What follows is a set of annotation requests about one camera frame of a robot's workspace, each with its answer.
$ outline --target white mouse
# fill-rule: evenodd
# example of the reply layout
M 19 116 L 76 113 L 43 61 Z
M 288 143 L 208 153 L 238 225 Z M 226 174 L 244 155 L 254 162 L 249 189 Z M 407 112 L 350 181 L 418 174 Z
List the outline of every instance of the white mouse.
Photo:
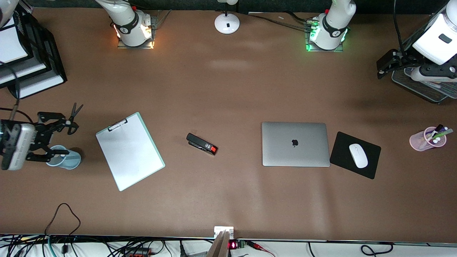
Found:
M 367 155 L 359 144 L 351 144 L 349 146 L 349 151 L 351 152 L 357 168 L 362 169 L 368 165 Z

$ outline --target teal cable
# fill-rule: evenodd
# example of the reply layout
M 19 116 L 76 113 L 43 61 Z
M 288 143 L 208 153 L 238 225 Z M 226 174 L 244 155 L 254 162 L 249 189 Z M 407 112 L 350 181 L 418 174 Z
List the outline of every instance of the teal cable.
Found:
M 54 257 L 57 257 L 57 256 L 56 256 L 56 253 L 54 253 L 53 247 L 51 246 L 51 237 L 48 237 L 48 246 L 49 246 L 49 249 L 51 250 L 51 254 L 52 254 Z

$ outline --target black mouse pad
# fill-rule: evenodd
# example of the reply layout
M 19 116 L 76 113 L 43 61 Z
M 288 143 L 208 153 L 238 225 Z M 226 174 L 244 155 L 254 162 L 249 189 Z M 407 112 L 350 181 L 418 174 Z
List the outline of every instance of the black mouse pad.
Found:
M 351 152 L 349 151 L 349 146 L 351 144 L 359 144 L 365 151 L 368 159 L 368 165 L 365 168 L 357 168 L 352 159 Z M 336 134 L 335 144 L 333 145 L 332 155 L 330 156 L 330 163 L 353 171 L 364 177 L 374 179 L 380 154 L 380 146 L 373 145 L 372 143 L 368 143 L 343 132 L 338 132 L 338 134 Z

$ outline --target brown table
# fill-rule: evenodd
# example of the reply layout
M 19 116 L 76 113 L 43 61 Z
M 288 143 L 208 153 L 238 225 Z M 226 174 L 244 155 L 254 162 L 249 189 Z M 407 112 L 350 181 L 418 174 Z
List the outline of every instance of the brown table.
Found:
M 83 103 L 79 131 L 56 133 L 53 145 L 85 157 L 72 171 L 28 162 L 0 172 L 0 232 L 42 233 L 67 202 L 82 220 L 79 234 L 205 237 L 231 225 L 244 238 L 457 242 L 456 136 L 426 152 L 408 143 L 428 126 L 456 128 L 457 102 L 433 105 L 377 80 L 376 60 L 398 45 L 390 15 L 356 15 L 343 53 L 309 53 L 302 32 L 245 15 L 239 31 L 220 34 L 218 14 L 173 11 L 154 50 L 118 50 L 103 9 L 36 9 L 68 82 L 20 109 L 69 115 Z M 400 16 L 402 33 L 425 19 Z M 14 102 L 6 89 L 0 98 Z M 95 134 L 134 112 L 166 167 L 119 192 Z M 376 178 L 334 165 L 263 167 L 263 121 L 324 122 L 330 149 L 338 131 L 381 146 Z M 218 154 L 189 146 L 188 132 Z M 63 209 L 51 233 L 76 224 Z

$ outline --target silver laptop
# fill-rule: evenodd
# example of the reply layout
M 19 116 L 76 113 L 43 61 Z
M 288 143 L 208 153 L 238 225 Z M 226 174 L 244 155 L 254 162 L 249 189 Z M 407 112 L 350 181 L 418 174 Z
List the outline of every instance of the silver laptop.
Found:
M 263 122 L 263 166 L 330 167 L 325 123 Z

